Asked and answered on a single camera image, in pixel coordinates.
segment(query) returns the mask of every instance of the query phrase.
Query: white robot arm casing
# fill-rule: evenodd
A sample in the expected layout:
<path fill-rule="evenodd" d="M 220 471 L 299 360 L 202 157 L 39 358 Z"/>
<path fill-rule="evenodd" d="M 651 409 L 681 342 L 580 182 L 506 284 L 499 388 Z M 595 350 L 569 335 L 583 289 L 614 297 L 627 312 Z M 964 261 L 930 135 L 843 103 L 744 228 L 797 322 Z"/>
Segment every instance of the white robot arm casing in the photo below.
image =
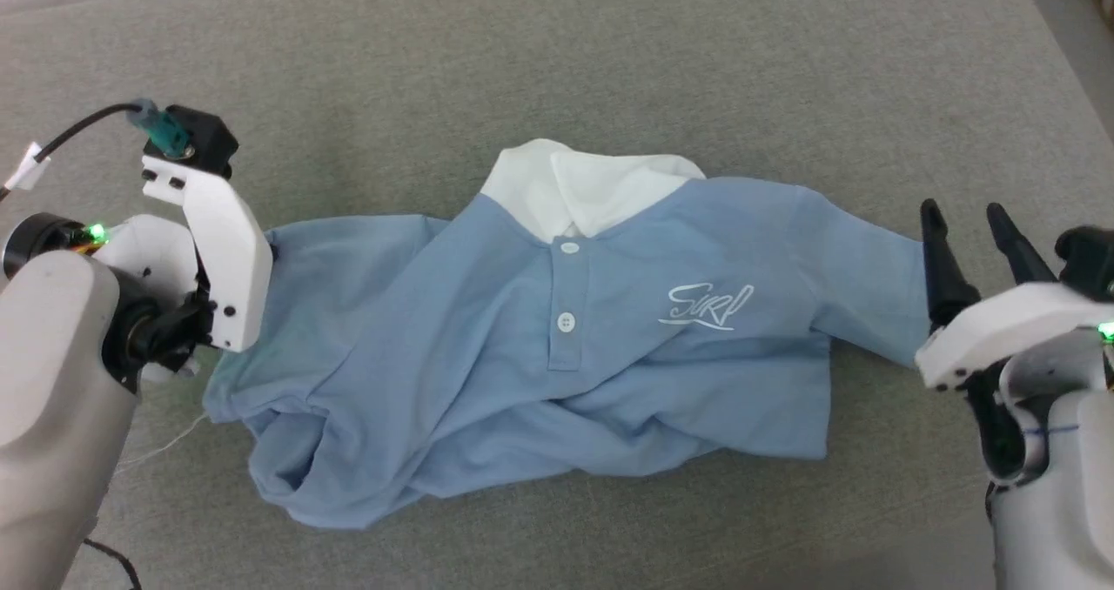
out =
<path fill-rule="evenodd" d="M 119 285 L 52 252 L 0 296 L 0 587 L 60 587 L 96 520 L 138 396 L 101 348 Z"/>
<path fill-rule="evenodd" d="M 1001 590 L 1114 588 L 1114 395 L 1053 405 L 1047 471 L 991 498 Z"/>
<path fill-rule="evenodd" d="M 964 309 L 932 333 L 915 361 L 926 386 L 956 389 L 968 373 L 1106 321 L 1114 321 L 1114 305 L 1097 304 L 1062 284 L 1032 282 Z"/>
<path fill-rule="evenodd" d="M 213 345 L 242 352 L 258 340 L 271 282 L 271 246 L 251 208 L 215 174 L 156 157 L 143 158 L 157 177 L 143 193 L 180 206 L 209 281 Z"/>

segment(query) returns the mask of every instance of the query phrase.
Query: white button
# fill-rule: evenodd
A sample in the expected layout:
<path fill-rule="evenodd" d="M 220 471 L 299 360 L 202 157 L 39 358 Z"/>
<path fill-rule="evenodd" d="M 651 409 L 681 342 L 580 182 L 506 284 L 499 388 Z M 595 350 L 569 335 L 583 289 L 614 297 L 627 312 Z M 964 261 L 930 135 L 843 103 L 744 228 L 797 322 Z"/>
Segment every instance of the white button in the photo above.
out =
<path fill-rule="evenodd" d="M 560 328 L 561 333 L 571 333 L 576 328 L 576 316 L 568 312 L 561 313 L 557 316 L 557 328 Z"/>

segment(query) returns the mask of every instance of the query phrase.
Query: shirt sleeve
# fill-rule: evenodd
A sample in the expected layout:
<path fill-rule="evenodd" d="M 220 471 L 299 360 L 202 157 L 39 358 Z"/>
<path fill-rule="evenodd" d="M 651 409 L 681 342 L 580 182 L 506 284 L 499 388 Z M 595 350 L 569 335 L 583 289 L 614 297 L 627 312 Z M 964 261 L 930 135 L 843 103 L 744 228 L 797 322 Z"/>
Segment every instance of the shirt sleeve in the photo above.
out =
<path fill-rule="evenodd" d="M 920 242 L 798 189 L 789 245 L 817 309 L 812 327 L 911 365 L 928 336 Z"/>

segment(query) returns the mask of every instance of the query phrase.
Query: shirt collar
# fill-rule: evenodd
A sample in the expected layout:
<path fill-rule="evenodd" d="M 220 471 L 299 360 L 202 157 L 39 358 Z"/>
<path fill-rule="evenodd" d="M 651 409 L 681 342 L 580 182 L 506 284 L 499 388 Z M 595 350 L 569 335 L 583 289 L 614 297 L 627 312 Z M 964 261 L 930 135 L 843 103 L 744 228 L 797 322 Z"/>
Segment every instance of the shirt collar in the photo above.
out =
<path fill-rule="evenodd" d="M 550 139 L 506 149 L 481 194 L 541 242 L 594 237 L 675 193 L 700 167 L 677 155 L 605 157 Z"/>

